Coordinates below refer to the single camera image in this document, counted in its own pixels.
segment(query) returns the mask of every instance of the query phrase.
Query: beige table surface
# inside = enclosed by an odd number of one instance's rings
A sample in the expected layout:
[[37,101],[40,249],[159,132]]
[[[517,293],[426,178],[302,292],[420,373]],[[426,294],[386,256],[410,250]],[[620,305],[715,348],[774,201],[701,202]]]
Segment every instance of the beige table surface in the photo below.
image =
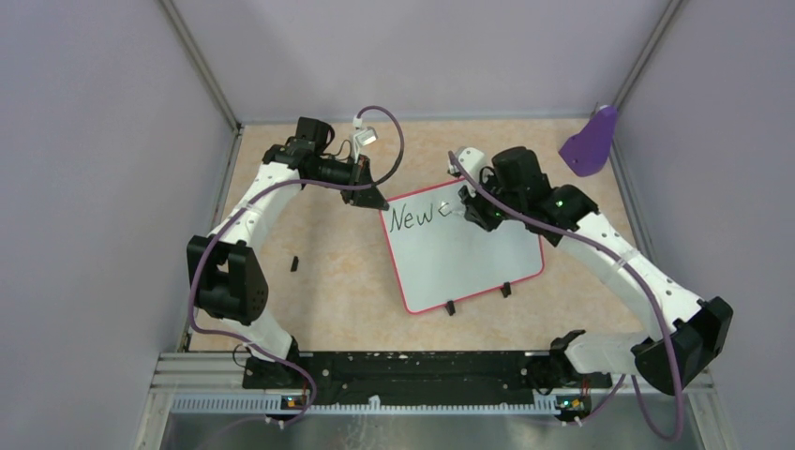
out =
[[[379,140],[366,148],[373,177],[389,169],[398,135],[389,122],[368,122]],[[534,150],[552,186],[574,184],[599,204],[613,226],[632,242],[629,223],[609,166],[576,177],[557,154],[584,125],[583,119],[405,122],[403,163],[381,185],[386,198],[447,180],[447,152],[473,146],[489,156],[525,145]],[[351,125],[334,124],[336,152]],[[263,153],[284,143],[295,124],[249,126],[232,176],[226,214],[254,179]],[[339,193],[307,187],[288,204],[258,257],[270,295],[267,307],[306,351],[541,350],[567,332],[640,330],[623,304],[578,261],[543,242],[546,267],[536,278],[513,286],[503,298],[490,292],[412,315],[403,306],[379,213],[343,204]],[[293,255],[300,259],[291,273]],[[200,313],[199,323],[221,327]],[[191,350],[230,350],[237,342],[194,335]]]

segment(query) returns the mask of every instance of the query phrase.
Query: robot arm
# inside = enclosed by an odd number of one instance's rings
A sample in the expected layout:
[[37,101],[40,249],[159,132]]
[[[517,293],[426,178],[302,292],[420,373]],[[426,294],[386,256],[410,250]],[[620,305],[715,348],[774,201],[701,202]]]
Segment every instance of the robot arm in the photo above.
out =
[[[316,119],[299,118],[295,135],[284,145],[273,145],[265,152],[254,182],[229,216],[207,236],[193,236],[187,245],[187,266],[192,281],[199,259],[212,237],[240,209],[245,210],[212,249],[202,271],[195,306],[278,358],[286,358],[293,338],[265,308],[268,284],[256,254],[281,211],[303,187],[298,184],[284,186],[252,200],[264,189],[288,180],[316,180],[345,186],[372,184],[369,159],[360,152],[377,136],[373,128],[357,125],[350,136],[351,154],[339,160],[324,153],[328,142],[333,140],[331,126]],[[353,206],[389,209],[376,187],[343,190],[341,195],[345,203]],[[256,356],[270,361],[264,354]]]
[[[662,331],[651,303],[638,283],[622,270],[631,263],[652,289],[671,336],[682,385],[687,385],[717,356],[726,339],[732,309],[720,297],[710,301],[675,283],[638,253],[600,214],[595,202],[573,186],[551,187],[541,172],[535,153],[524,147],[501,152],[487,166],[477,149],[459,149],[460,166],[493,197],[527,217],[590,238],[621,255],[615,262],[604,252],[572,237],[537,229],[549,243],[585,264],[640,319],[644,331],[628,334],[595,334],[577,330],[552,342],[552,353],[563,354],[578,373],[607,372],[641,375],[652,386],[673,394]],[[453,175],[460,175],[451,164]],[[490,232],[511,219],[494,204],[466,186],[459,192],[464,218]]]

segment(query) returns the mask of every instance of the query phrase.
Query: wall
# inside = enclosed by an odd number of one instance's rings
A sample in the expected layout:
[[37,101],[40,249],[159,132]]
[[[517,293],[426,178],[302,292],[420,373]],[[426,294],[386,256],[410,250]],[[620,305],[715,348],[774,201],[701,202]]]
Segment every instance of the wall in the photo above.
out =
[[667,0],[177,0],[243,122],[587,114]]
[[231,133],[151,0],[3,2],[0,60],[2,447],[129,448]]
[[795,3],[695,1],[622,111],[659,262],[735,319],[714,378],[744,448],[790,448]]

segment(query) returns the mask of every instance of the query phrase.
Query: table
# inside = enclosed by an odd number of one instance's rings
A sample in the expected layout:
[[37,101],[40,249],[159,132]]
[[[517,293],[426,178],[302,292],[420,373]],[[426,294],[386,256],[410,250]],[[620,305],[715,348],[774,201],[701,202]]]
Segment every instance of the table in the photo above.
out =
[[[373,177],[378,178],[393,163],[398,135],[391,123],[365,118],[379,135],[365,151],[372,159]],[[449,180],[447,152],[460,146],[493,156],[524,145],[536,152],[552,186],[577,185],[632,242],[609,165],[596,175],[578,178],[557,154],[585,123],[585,119],[401,123],[405,156],[381,191],[390,198]],[[350,123],[333,125],[337,137],[330,152],[337,151],[351,129]],[[295,124],[246,126],[225,214],[253,181],[264,152],[274,143],[284,143],[294,131]],[[306,187],[282,212],[258,258],[270,287],[267,307],[305,351],[545,350],[552,339],[574,329],[641,329],[621,301],[584,266],[546,241],[543,246],[544,273],[513,286],[508,298],[490,292],[457,302],[452,317],[443,308],[412,315],[400,297],[378,212],[350,207],[336,191]],[[291,273],[293,256],[300,263]],[[205,327],[223,326],[203,311],[198,321]],[[194,335],[190,349],[231,350],[236,343],[227,337]]]

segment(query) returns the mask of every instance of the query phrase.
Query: light wood surface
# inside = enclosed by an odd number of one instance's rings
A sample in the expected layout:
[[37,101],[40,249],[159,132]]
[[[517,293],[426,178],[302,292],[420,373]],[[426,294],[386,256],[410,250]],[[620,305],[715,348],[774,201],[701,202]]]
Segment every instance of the light wood surface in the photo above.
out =
[[[405,157],[395,176],[381,186],[382,193],[390,198],[449,180],[446,154],[460,146],[473,146],[493,156],[525,145],[538,155],[552,186],[580,187],[632,242],[611,168],[578,178],[557,154],[585,122],[402,123]],[[373,161],[373,177],[378,178],[392,165],[398,135],[389,122],[368,124],[379,134],[379,140],[365,152]],[[351,125],[334,124],[334,128],[337,138],[329,147],[331,152],[337,151]],[[227,214],[253,181],[263,153],[274,143],[284,143],[294,130],[294,124],[246,127]],[[267,307],[306,351],[541,350],[573,329],[624,332],[641,328],[579,262],[546,241],[543,248],[544,273],[515,285],[508,298],[491,292],[457,302],[453,317],[443,308],[412,315],[400,298],[378,212],[348,206],[336,191],[306,187],[285,208],[258,257],[270,287]],[[300,263],[298,271],[291,273],[293,255]],[[222,327],[203,312],[199,321],[204,326]],[[190,349],[230,350],[236,343],[225,337],[197,335]]]

